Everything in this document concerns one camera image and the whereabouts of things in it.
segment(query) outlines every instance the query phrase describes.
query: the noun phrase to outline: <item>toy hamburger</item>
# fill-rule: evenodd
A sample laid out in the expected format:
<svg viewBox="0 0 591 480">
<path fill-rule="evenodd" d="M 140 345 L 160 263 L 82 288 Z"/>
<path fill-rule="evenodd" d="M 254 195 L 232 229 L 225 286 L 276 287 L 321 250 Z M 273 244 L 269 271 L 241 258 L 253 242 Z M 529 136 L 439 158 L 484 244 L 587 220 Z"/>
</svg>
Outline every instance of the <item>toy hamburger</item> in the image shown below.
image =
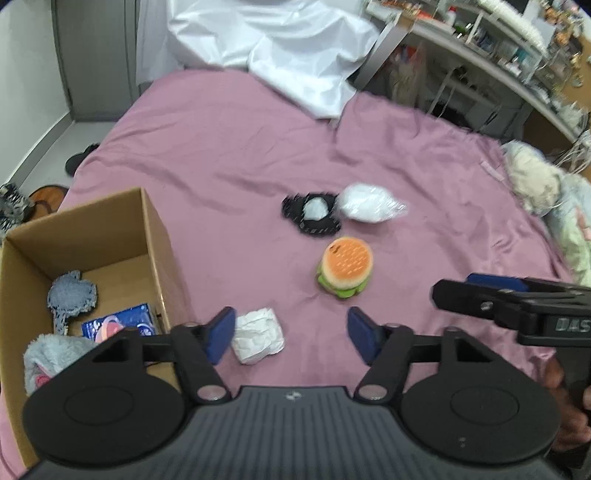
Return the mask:
<svg viewBox="0 0 591 480">
<path fill-rule="evenodd" d="M 337 238 L 322 255 L 317 280 L 340 299 L 360 293 L 369 280 L 374 256 L 369 245 L 352 236 Z"/>
</svg>

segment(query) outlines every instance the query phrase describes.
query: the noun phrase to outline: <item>blue gripper pad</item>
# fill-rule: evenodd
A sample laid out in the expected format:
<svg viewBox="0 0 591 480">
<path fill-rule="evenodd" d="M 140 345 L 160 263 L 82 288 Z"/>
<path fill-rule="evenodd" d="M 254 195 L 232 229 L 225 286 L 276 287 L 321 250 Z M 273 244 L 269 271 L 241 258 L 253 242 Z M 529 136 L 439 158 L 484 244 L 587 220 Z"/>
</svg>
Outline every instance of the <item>blue gripper pad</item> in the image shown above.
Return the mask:
<svg viewBox="0 0 591 480">
<path fill-rule="evenodd" d="M 211 320 L 204 328 L 206 329 L 206 343 L 203 346 L 207 360 L 212 365 L 217 365 L 222 355 L 230 346 L 234 337 L 236 326 L 236 310 L 223 310 L 220 315 Z"/>
<path fill-rule="evenodd" d="M 515 291 L 529 291 L 528 286 L 516 277 L 502 277 L 500 275 L 485 275 L 482 273 L 471 273 L 466 278 L 466 283 L 482 285 L 483 287 L 507 288 Z"/>
<path fill-rule="evenodd" d="M 357 308 L 347 312 L 347 332 L 357 352 L 367 365 L 371 365 L 382 351 L 379 326 Z"/>
</svg>

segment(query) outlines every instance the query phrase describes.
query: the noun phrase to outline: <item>bed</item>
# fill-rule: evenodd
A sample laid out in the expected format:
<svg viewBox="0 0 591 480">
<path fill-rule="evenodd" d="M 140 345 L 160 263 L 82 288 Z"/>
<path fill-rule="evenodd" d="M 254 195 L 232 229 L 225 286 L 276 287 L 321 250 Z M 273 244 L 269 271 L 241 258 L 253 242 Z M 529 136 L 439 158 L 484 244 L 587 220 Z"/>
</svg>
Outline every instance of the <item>bed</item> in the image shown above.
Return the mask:
<svg viewBox="0 0 591 480">
<path fill-rule="evenodd" d="M 343 222 L 340 234 L 371 245 L 375 268 L 364 292 L 340 301 L 314 279 L 330 240 L 299 233 L 282 218 L 281 201 L 356 181 L 386 187 L 408 214 L 378 225 Z M 512 195 L 489 138 L 367 93 L 334 125 L 247 73 L 184 71 L 155 82 L 125 114 L 78 169 L 62 208 L 133 186 L 155 204 L 186 282 L 193 316 L 177 323 L 230 305 L 239 314 L 271 307 L 282 324 L 279 354 L 252 366 L 225 354 L 218 370 L 234 391 L 356 385 L 367 367 L 346 334 L 353 305 L 425 335 L 461 327 L 534 378 L 553 353 L 430 301 L 437 280 L 474 271 L 570 279 L 541 221 Z M 433 368 L 413 369 L 411 379 Z"/>
</svg>

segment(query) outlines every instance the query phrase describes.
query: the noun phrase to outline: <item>white fabric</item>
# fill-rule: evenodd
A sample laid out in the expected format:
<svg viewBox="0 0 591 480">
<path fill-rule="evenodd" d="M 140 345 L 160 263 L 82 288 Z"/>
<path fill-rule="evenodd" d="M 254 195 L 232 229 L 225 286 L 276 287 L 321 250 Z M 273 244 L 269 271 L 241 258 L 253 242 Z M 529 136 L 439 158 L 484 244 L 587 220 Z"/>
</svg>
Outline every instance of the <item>white fabric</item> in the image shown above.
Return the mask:
<svg viewBox="0 0 591 480">
<path fill-rule="evenodd" d="M 329 206 L 321 197 L 304 204 L 304 220 L 322 220 L 329 214 Z"/>
<path fill-rule="evenodd" d="M 240 363 L 252 365 L 281 352 L 283 331 L 273 309 L 261 309 L 236 319 L 232 348 Z"/>
<path fill-rule="evenodd" d="M 558 204 L 564 173 L 546 163 L 542 153 L 527 143 L 513 140 L 503 145 L 502 149 L 513 193 L 521 199 L 526 211 L 546 215 Z"/>
<path fill-rule="evenodd" d="M 235 67 L 316 118 L 338 118 L 346 81 L 378 38 L 367 20 L 320 0 L 142 0 L 138 83 L 183 67 Z"/>
</svg>

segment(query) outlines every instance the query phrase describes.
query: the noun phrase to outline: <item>metal bolt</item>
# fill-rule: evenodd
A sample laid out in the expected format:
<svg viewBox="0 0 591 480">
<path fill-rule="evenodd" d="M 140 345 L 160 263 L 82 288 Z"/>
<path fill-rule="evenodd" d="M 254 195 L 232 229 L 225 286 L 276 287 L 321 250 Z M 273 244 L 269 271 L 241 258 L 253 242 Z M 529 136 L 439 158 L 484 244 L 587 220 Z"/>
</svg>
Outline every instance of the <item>metal bolt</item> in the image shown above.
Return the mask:
<svg viewBox="0 0 591 480">
<path fill-rule="evenodd" d="M 219 385 L 205 385 L 197 390 L 197 395 L 207 401 L 216 401 L 226 396 L 226 389 Z"/>
<path fill-rule="evenodd" d="M 366 400 L 381 400 L 388 395 L 388 390 L 381 385 L 369 384 L 359 389 L 359 395 Z"/>
</svg>

